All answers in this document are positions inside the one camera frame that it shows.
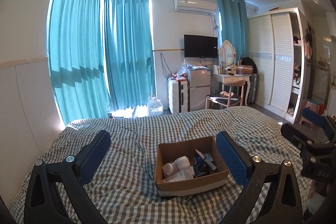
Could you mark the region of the black square object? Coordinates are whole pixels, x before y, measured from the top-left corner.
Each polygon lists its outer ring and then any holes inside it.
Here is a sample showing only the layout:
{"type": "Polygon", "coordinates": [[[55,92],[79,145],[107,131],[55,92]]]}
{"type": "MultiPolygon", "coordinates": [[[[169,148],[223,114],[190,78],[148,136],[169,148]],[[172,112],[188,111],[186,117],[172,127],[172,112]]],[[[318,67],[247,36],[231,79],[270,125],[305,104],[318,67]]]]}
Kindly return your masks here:
{"type": "Polygon", "coordinates": [[[199,164],[193,165],[194,178],[207,176],[209,174],[210,174],[210,169],[206,163],[200,162],[199,164]]]}

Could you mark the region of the white vanity table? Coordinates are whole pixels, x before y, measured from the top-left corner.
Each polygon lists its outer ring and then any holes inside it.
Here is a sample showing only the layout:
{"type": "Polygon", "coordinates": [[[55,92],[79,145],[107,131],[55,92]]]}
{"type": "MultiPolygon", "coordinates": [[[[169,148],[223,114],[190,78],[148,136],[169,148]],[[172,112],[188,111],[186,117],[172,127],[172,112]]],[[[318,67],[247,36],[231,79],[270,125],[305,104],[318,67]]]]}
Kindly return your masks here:
{"type": "Polygon", "coordinates": [[[249,95],[249,90],[251,87],[250,75],[239,75],[239,74],[221,75],[221,74],[213,73],[213,78],[215,81],[221,84],[222,88],[224,88],[226,85],[231,84],[232,82],[235,82],[238,80],[245,80],[247,83],[247,88],[246,88],[246,94],[244,96],[244,104],[248,106],[248,95],[249,95]]]}

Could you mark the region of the teal window curtain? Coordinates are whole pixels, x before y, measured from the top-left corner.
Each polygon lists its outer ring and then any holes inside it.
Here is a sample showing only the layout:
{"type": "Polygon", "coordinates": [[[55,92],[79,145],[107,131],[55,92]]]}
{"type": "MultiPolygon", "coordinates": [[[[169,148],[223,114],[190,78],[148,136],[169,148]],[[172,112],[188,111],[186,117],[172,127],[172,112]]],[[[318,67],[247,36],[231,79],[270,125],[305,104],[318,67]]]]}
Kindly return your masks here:
{"type": "Polygon", "coordinates": [[[155,91],[150,0],[50,0],[47,53],[64,123],[147,104],[155,91]]]}

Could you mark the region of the white wardrobe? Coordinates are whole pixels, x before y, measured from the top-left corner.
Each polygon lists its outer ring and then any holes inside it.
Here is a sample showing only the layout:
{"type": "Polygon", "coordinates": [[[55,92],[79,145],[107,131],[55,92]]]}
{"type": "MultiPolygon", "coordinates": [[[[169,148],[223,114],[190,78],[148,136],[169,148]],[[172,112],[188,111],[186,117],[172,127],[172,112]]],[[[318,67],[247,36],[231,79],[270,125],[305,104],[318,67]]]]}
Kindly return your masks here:
{"type": "Polygon", "coordinates": [[[306,58],[299,8],[248,17],[249,56],[257,67],[256,104],[295,123],[302,105],[306,58]]]}

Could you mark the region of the pink stool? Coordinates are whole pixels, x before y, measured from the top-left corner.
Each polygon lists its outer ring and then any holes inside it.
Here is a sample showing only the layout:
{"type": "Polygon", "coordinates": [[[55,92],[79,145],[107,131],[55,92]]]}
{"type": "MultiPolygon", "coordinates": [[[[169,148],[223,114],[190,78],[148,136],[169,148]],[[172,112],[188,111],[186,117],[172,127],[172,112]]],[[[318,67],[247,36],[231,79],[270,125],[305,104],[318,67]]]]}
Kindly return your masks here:
{"type": "Polygon", "coordinates": [[[310,129],[313,130],[315,125],[310,120],[308,120],[307,118],[303,116],[303,113],[305,112],[306,109],[309,110],[310,112],[317,114],[318,109],[319,109],[319,104],[315,102],[314,100],[307,99],[305,103],[305,107],[303,108],[303,111],[299,119],[299,124],[302,124],[303,122],[308,123],[310,124],[310,129]]]}

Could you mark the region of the oval vanity mirror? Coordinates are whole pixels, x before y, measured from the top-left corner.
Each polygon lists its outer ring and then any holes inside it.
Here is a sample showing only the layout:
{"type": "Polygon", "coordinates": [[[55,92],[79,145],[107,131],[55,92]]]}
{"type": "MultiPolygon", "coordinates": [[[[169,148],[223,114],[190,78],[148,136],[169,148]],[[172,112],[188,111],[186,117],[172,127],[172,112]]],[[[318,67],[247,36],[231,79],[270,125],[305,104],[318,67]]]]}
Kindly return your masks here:
{"type": "Polygon", "coordinates": [[[236,52],[229,40],[224,40],[219,48],[220,65],[223,67],[234,64],[236,52]]]}

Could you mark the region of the white tube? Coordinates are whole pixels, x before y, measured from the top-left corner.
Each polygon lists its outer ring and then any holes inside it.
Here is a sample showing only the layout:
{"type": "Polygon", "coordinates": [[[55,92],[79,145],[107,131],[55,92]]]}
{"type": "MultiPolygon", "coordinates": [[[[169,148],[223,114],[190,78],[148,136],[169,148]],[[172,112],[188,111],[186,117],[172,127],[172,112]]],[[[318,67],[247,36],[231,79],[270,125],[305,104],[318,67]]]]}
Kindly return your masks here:
{"type": "Polygon", "coordinates": [[[195,149],[196,153],[199,155],[199,157],[210,167],[210,169],[212,171],[215,171],[217,169],[216,165],[209,160],[206,155],[204,155],[203,153],[201,153],[201,151],[195,149]]]}

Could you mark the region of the teal corner curtain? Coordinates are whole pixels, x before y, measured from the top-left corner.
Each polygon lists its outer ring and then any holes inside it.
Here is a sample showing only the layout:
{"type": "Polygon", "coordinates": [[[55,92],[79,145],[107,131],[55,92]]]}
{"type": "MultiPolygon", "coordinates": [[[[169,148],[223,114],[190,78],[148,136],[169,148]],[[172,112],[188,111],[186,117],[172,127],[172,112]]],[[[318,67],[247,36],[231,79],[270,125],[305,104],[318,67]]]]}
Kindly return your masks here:
{"type": "Polygon", "coordinates": [[[228,40],[235,49],[236,60],[248,56],[248,18],[244,0],[217,0],[222,41],[228,40]]]}

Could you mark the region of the brown cardboard box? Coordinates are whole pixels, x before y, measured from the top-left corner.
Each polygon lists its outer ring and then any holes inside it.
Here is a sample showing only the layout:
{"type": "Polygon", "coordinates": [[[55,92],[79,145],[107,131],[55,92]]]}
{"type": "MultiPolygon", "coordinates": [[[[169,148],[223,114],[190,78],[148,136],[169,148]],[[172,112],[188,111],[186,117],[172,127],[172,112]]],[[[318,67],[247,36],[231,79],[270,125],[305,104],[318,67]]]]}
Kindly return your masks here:
{"type": "Polygon", "coordinates": [[[212,136],[158,145],[154,182],[159,195],[162,197],[184,197],[213,190],[226,183],[228,173],[228,168],[219,154],[215,139],[212,136]],[[193,174],[193,165],[204,162],[195,149],[206,155],[216,165],[217,169],[212,171],[209,167],[210,174],[207,176],[180,182],[161,183],[163,179],[167,178],[162,173],[162,166],[168,162],[174,162],[181,156],[188,157],[191,164],[189,170],[193,174]]]}

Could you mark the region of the white plug-in device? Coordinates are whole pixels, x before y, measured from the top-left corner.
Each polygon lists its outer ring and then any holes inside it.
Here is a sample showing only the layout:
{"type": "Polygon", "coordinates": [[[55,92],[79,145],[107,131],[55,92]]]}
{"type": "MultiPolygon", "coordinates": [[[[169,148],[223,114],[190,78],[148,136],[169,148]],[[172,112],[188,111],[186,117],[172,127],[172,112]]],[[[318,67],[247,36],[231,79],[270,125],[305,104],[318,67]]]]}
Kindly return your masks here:
{"type": "Polygon", "coordinates": [[[174,163],[177,165],[179,170],[189,169],[191,164],[187,156],[181,156],[177,158],[174,163]]]}

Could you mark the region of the white figurine bottle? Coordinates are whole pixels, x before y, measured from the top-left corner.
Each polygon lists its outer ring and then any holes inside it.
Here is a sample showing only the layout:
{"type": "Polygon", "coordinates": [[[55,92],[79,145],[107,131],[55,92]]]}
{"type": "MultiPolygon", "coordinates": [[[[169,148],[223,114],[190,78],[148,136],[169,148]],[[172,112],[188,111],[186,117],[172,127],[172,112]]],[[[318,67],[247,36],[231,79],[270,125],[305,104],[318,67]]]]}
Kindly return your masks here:
{"type": "Polygon", "coordinates": [[[164,177],[170,177],[179,172],[179,168],[175,162],[168,162],[162,166],[162,173],[164,177]]]}

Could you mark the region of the white suitcase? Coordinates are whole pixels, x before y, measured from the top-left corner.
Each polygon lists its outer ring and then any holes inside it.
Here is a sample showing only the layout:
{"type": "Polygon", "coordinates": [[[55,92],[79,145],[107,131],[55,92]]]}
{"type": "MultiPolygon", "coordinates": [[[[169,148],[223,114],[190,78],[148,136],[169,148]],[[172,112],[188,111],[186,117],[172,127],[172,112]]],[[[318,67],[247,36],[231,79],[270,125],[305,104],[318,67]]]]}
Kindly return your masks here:
{"type": "Polygon", "coordinates": [[[188,112],[188,82],[184,77],[168,80],[169,110],[172,114],[188,112]]]}

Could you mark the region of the clear plastic jar blue label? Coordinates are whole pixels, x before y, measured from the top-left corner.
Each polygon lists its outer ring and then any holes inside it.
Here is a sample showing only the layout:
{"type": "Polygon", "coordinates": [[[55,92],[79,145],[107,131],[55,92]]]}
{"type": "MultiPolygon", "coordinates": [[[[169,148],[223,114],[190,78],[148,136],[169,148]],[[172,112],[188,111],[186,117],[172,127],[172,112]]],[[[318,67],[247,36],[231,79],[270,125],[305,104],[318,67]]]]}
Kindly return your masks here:
{"type": "Polygon", "coordinates": [[[180,182],[193,179],[194,176],[190,172],[189,169],[180,170],[179,172],[163,179],[161,183],[169,183],[169,182],[180,182]]]}

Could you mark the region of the checkered bed quilt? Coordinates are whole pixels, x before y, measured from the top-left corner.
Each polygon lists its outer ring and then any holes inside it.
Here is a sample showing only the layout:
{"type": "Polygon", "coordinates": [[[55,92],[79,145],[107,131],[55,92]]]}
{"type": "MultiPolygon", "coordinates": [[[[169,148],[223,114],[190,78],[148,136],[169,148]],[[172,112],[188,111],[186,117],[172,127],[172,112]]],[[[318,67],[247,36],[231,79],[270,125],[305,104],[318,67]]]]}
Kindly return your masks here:
{"type": "Polygon", "coordinates": [[[42,155],[47,163],[77,154],[100,130],[111,145],[85,191],[109,223],[218,223],[242,187],[227,177],[223,187],[189,197],[162,198],[154,184],[161,143],[216,136],[221,131],[250,155],[281,163],[288,159],[296,174],[299,150],[281,136],[280,125],[250,107],[199,110],[137,119],[82,119],[71,122],[42,155]]]}

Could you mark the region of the white air conditioner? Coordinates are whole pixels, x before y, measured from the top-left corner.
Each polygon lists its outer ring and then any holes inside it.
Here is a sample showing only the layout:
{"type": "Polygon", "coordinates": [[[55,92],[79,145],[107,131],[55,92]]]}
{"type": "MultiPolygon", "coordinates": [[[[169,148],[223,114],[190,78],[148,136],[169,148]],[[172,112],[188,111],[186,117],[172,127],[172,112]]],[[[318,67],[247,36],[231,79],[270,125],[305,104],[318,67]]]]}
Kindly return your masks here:
{"type": "Polygon", "coordinates": [[[179,12],[193,12],[214,15],[217,5],[203,0],[173,0],[174,10],[179,12]]]}

